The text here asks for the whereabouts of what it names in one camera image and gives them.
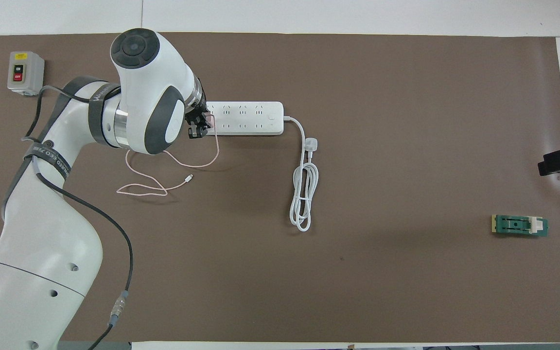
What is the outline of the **green rectangular block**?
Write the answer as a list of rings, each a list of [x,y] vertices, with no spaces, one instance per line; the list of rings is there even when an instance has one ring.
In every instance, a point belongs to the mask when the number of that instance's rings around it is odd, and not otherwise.
[[[546,237],[549,231],[547,219],[538,216],[491,215],[491,232],[507,235]]]

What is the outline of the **white power strip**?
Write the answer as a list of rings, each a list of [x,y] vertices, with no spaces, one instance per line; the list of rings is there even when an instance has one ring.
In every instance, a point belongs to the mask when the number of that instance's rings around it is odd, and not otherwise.
[[[209,101],[207,108],[215,117],[210,135],[221,137],[277,136],[284,131],[281,102]]]

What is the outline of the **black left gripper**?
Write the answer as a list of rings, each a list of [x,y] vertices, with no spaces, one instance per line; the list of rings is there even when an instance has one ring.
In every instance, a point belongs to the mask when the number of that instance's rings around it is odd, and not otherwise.
[[[207,108],[207,98],[204,87],[200,80],[194,80],[193,91],[187,100],[185,100],[184,118],[187,121],[199,121],[197,124],[189,125],[189,139],[202,138],[207,135],[209,126],[204,117],[205,112],[209,112],[209,110]]]

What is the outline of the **brown table mat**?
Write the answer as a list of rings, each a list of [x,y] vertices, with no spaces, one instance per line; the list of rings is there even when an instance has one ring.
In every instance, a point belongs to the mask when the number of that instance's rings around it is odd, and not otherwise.
[[[226,137],[205,169],[82,149],[67,191],[128,233],[107,341],[560,343],[560,69],[551,37],[165,33],[210,100],[280,101],[318,139],[313,223],[289,219],[300,135]],[[548,220],[546,237],[491,215]]]

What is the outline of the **grey on/off switch box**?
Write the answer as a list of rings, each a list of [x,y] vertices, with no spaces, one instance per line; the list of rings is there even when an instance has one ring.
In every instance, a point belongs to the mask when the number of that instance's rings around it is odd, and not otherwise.
[[[31,51],[10,53],[7,88],[20,95],[33,97],[44,86],[45,60]]]

